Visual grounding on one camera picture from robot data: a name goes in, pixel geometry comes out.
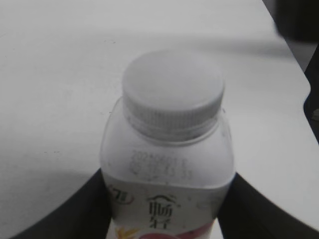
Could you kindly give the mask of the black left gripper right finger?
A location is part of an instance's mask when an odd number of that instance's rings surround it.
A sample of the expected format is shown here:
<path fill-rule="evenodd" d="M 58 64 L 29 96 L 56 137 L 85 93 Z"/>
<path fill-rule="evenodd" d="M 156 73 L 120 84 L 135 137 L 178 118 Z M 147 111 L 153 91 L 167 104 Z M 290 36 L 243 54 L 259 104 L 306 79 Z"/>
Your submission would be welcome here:
<path fill-rule="evenodd" d="M 235 174 L 217 219 L 224 239 L 317 239 L 319 232 L 291 216 Z"/>

